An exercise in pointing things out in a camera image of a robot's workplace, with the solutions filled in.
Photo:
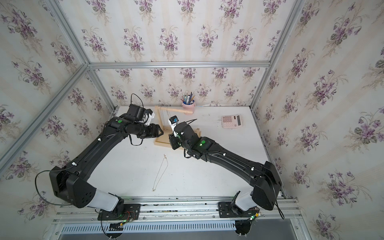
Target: wooden base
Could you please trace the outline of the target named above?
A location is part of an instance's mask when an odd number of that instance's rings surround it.
[[[201,131],[200,131],[200,128],[197,128],[196,130],[194,130],[195,133],[200,137],[201,136]],[[157,145],[157,146],[162,146],[162,147],[170,147],[172,148],[172,146],[170,145],[169,143],[169,134],[172,133],[172,130],[171,129],[167,129],[167,130],[164,130],[164,134],[161,135],[160,137],[156,138],[155,139],[155,142],[154,144]]]

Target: floral wallpaper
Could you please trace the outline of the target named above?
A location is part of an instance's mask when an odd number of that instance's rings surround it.
[[[303,28],[319,11],[319,2],[306,7]],[[59,3],[93,62],[239,61],[271,57],[294,0]],[[358,21],[349,23],[353,32]]]
[[[132,93],[145,106],[181,106],[180,97],[186,91],[194,92],[197,106],[249,106],[264,71],[265,68],[159,68],[100,69],[96,73],[117,106],[129,105]],[[141,105],[136,97],[132,102]]]
[[[312,239],[384,239],[383,22],[380,0],[308,0],[254,108]]]
[[[0,157],[80,67],[43,0],[0,2]]]
[[[1,108],[5,109],[2,114],[8,119],[3,122],[7,125],[17,123],[10,120],[7,106]],[[14,159],[14,163],[0,175],[0,210],[3,217],[11,220],[2,223],[8,230],[2,231],[0,238],[14,237],[14,232],[20,227],[23,231],[19,231],[19,238],[44,238],[57,208],[37,195],[34,185],[36,174],[54,166],[62,167],[75,158],[102,131],[109,116],[105,103],[85,75]],[[45,199],[62,203],[53,195],[48,174],[39,175],[37,184]]]

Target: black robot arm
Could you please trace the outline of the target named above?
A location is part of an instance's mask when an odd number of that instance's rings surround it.
[[[96,189],[87,180],[109,151],[127,136],[131,138],[130,134],[142,140],[163,134],[159,125],[145,124],[152,114],[150,109],[131,104],[127,113],[110,119],[82,153],[63,168],[52,169],[50,180],[54,195],[78,208],[89,206],[121,214],[122,199]]]
[[[176,116],[170,118],[170,123],[177,122]],[[183,147],[189,156],[228,169],[253,187],[252,200],[255,204],[267,210],[273,209],[282,186],[280,176],[273,164],[253,162],[224,149],[210,138],[198,137],[186,122],[173,124],[171,127],[173,133],[169,135],[169,141],[173,149]]]

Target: metal mounting plate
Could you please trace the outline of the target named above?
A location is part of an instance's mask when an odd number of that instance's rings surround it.
[[[125,220],[125,219],[139,219],[141,204],[124,204],[124,215],[116,216],[110,212],[100,210],[99,216],[97,220],[99,221],[107,221],[107,220]]]

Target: wooden stand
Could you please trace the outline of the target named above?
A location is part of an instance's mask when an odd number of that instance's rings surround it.
[[[184,110],[184,109],[155,106],[155,112],[156,112],[157,118],[159,119],[159,126],[164,131],[164,134],[161,135],[160,137],[156,138],[154,144],[157,146],[162,146],[162,147],[172,147],[169,143],[169,136],[168,136],[169,134],[172,133],[172,129],[171,129],[171,127],[165,127],[164,126],[167,123],[163,123],[163,121],[161,119],[161,115],[160,115],[161,110],[170,111],[170,112],[179,112],[179,113],[189,113],[189,114],[192,114],[193,112],[189,111],[189,110]],[[201,131],[199,128],[197,128],[194,131],[199,137],[201,136]]]

